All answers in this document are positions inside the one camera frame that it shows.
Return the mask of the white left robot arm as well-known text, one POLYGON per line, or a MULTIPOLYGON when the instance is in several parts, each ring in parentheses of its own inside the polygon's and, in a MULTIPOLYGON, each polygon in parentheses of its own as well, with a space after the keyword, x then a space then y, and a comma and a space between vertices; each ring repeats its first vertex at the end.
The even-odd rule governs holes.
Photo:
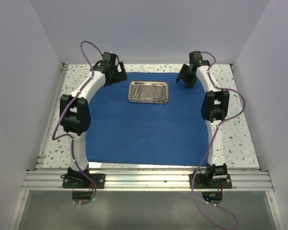
POLYGON ((63 134, 71 140, 70 167, 79 171, 73 177, 74 184, 79 188, 87 187, 90 182, 90 176, 84 173, 88 167, 85 138, 91 124, 89 103, 100 88, 126 80, 125 67, 118 55, 105 52, 102 59, 91 67, 84 82, 72 93, 60 98, 59 121, 63 134))

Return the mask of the blue cloth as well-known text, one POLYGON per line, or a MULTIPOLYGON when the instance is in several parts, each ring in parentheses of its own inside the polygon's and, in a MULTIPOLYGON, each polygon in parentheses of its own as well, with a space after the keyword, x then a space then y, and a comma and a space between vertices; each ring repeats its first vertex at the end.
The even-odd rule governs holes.
POLYGON ((209 141, 201 107, 205 91, 177 81, 176 73, 128 73, 126 81, 103 87, 89 103, 91 124, 86 133, 90 162, 198 165, 209 141), (165 104, 132 103, 131 81, 164 81, 165 104))

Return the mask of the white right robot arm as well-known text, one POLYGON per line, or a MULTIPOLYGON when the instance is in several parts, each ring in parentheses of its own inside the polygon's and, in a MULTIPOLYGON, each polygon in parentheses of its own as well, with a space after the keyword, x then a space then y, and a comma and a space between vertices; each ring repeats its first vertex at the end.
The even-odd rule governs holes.
POLYGON ((201 51, 189 53, 189 64, 182 65, 176 82, 183 81, 192 88, 197 81, 205 91, 201 107, 201 116, 208 131, 208 150, 200 165, 207 162, 204 173, 200 166, 191 175, 191 188, 218 188, 228 177, 228 169, 223 153, 223 135, 221 124, 226 119, 229 105, 229 91, 222 89, 211 72, 212 64, 203 59, 201 51))

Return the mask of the steel instrument tray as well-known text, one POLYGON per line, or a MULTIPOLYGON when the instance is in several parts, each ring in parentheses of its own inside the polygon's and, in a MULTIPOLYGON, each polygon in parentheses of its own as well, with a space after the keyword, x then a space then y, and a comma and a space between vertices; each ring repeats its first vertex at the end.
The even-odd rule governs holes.
POLYGON ((144 80, 134 80, 130 83, 129 85, 129 91, 128 91, 128 100, 132 103, 146 103, 146 104, 154 104, 154 102, 152 102, 152 95, 153 95, 153 88, 152 86, 154 84, 159 84, 159 85, 165 85, 166 86, 166 97, 169 99, 169 86, 165 81, 144 81, 144 80), (145 95, 144 98, 141 99, 140 101, 135 101, 131 99, 132 97, 132 93, 134 91, 134 87, 135 85, 139 85, 139 84, 147 84, 148 88, 145 90, 145 95))

